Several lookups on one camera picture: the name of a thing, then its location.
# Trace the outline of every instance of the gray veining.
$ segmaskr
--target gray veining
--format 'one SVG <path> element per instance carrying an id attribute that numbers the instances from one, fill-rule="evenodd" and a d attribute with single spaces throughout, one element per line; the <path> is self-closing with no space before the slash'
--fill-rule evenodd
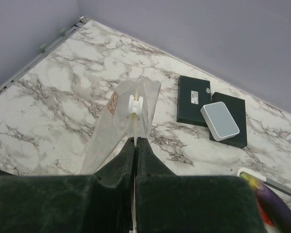
<path id="1" fill-rule="evenodd" d="M 178 175 L 235 174 L 247 167 L 291 188 L 291 115 L 163 51 L 89 21 L 0 96 L 0 169 L 17 175 L 78 174 L 103 107 L 122 80 L 162 83 L 150 142 Z M 178 76 L 246 100 L 248 146 L 209 141 L 176 123 Z"/>

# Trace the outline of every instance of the clear plastic container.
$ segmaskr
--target clear plastic container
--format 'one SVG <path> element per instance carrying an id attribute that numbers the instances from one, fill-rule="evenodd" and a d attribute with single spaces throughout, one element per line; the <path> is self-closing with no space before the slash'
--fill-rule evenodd
<path id="1" fill-rule="evenodd" d="M 160 82 L 144 76 L 122 81 L 115 88 L 95 127 L 81 174 L 97 171 L 123 137 L 149 137 L 160 88 Z M 135 100 L 143 97 L 140 120 L 135 114 L 128 113 L 130 95 L 134 95 Z"/>

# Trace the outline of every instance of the white sticker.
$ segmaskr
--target white sticker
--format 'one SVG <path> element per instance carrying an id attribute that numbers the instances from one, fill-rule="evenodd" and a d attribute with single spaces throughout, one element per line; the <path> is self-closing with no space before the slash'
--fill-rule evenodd
<path id="1" fill-rule="evenodd" d="M 198 104 L 198 92 L 191 91 L 191 103 Z"/>

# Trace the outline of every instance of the metal edge strip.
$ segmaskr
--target metal edge strip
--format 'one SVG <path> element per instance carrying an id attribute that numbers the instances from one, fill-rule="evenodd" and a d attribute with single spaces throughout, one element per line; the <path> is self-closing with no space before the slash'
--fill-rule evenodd
<path id="1" fill-rule="evenodd" d="M 291 197 L 291 188 L 286 187 L 286 186 L 284 186 L 276 181 L 273 181 L 272 179 L 269 179 L 269 178 L 266 178 L 265 184 L 267 184 L 268 186 L 275 188 L 278 191 Z"/>
<path id="2" fill-rule="evenodd" d="M 28 73 L 32 68 L 34 68 L 39 62 L 41 62 L 46 56 L 48 56 L 52 51 L 64 43 L 69 37 L 71 37 L 75 32 L 77 32 L 81 27 L 83 27 L 89 20 L 86 17 L 81 17 L 80 20 L 74 24 L 63 36 L 56 39 L 51 43 L 45 50 L 45 52 L 40 53 L 34 59 L 32 59 L 26 66 L 23 67 L 19 72 L 8 79 L 4 84 L 0 86 L 0 95 L 6 91 L 14 82 L 17 82 L 21 77 Z"/>

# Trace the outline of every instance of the red object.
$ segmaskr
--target red object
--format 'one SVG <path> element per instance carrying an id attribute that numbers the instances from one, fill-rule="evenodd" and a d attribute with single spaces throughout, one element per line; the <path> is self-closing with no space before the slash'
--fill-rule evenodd
<path id="1" fill-rule="evenodd" d="M 263 208 L 259 202 L 258 202 L 258 207 L 259 207 L 260 213 L 262 215 L 263 221 L 266 222 L 270 226 L 275 226 L 275 224 L 272 222 L 271 218 L 268 217 L 268 215 L 265 213 L 265 211 L 263 210 Z"/>

